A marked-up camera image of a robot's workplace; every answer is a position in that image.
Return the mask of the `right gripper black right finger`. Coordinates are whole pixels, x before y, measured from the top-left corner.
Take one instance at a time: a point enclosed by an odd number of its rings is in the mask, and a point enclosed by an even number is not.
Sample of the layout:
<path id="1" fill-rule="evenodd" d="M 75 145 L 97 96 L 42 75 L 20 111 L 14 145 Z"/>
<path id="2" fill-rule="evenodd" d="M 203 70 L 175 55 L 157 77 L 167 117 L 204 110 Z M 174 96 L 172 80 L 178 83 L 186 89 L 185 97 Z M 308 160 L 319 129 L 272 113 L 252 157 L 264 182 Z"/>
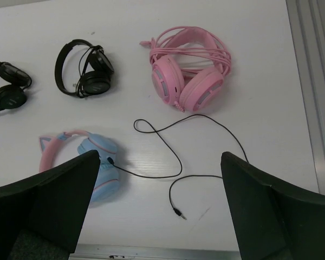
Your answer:
<path id="1" fill-rule="evenodd" d="M 325 195 L 230 152 L 220 167 L 242 259 L 325 259 Z"/>

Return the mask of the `blue pink cat-ear headphones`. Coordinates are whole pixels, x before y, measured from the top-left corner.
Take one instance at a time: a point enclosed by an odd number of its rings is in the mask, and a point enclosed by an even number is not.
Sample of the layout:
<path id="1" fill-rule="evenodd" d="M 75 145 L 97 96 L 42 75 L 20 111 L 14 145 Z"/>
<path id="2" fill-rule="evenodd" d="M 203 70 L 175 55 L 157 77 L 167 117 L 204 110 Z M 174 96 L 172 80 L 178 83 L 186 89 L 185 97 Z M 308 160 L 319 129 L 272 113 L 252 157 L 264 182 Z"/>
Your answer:
<path id="1" fill-rule="evenodd" d="M 77 147 L 79 155 L 91 150 L 95 150 L 99 154 L 100 166 L 90 199 L 91 203 L 98 203 L 112 196 L 120 187 L 120 175 L 114 166 L 118 149 L 109 138 L 84 130 L 63 132 L 57 136 L 41 136 L 39 142 L 42 157 L 39 171 L 44 172 L 53 167 L 59 149 L 74 135 L 85 137 Z"/>

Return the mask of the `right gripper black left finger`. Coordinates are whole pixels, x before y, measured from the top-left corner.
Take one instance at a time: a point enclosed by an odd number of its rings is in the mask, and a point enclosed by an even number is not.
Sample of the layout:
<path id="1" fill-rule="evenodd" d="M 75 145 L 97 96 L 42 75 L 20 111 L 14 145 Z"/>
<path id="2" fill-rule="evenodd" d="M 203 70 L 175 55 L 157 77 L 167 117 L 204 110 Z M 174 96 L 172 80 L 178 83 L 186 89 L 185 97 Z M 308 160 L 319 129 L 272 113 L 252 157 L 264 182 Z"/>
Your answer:
<path id="1" fill-rule="evenodd" d="M 91 150 L 0 187 L 0 259 L 68 259 L 75 252 L 100 166 Z"/>

